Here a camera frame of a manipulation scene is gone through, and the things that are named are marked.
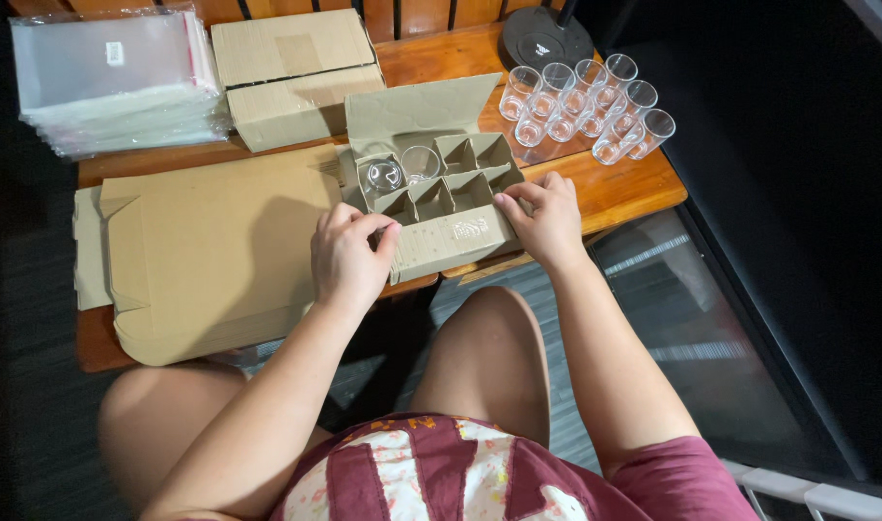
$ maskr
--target maroon t-shirt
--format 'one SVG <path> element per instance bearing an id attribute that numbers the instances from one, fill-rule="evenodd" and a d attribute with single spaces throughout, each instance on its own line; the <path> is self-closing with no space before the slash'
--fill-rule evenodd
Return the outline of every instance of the maroon t-shirt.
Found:
<path id="1" fill-rule="evenodd" d="M 391 414 L 300 460 L 271 519 L 756 520 L 711 448 L 643 448 L 609 482 L 496 425 Z"/>

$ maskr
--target leg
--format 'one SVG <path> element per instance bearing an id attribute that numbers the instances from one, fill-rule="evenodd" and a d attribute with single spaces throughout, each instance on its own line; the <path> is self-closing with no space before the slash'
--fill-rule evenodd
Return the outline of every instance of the leg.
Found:
<path id="1" fill-rule="evenodd" d="M 518 293 L 483 288 L 438 331 L 412 411 L 470 416 L 551 442 L 551 381 L 535 314 Z"/>
<path id="2" fill-rule="evenodd" d="M 136 514 L 246 383 L 245 374 L 230 365 L 200 362 L 140 367 L 113 383 L 100 405 L 100 453 Z M 329 437 L 317 426 L 307 449 Z"/>

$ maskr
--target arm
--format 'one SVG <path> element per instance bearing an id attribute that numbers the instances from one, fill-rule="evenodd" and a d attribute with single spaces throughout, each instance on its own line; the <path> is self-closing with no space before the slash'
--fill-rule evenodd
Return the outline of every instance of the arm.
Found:
<path id="1" fill-rule="evenodd" d="M 517 197 L 532 204 L 532 217 Z M 551 277 L 576 404 L 606 478 L 640 448 L 699 436 L 586 255 L 573 181 L 548 172 L 535 183 L 510 186 L 496 195 L 496 205 Z"/>
<path id="2" fill-rule="evenodd" d="M 367 237 L 386 227 L 373 252 Z M 315 427 L 335 368 L 389 274 L 400 225 L 339 204 L 312 237 L 316 301 L 264 368 L 193 442 L 142 519 L 268 515 Z"/>

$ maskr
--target stack of plastic bags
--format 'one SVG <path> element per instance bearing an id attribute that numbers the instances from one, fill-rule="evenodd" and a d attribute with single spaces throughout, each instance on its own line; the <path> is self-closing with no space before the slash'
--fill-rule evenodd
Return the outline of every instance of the stack of plastic bags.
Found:
<path id="1" fill-rule="evenodd" d="M 12 18 L 20 119 L 59 156 L 218 141 L 231 128 L 192 11 L 52 23 Z"/>

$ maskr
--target barcode sticker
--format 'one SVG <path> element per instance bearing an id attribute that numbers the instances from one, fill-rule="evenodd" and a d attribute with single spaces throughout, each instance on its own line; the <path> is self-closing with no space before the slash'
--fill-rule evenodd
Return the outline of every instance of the barcode sticker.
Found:
<path id="1" fill-rule="evenodd" d="M 116 67 L 126 62 L 122 41 L 107 41 L 107 65 Z"/>

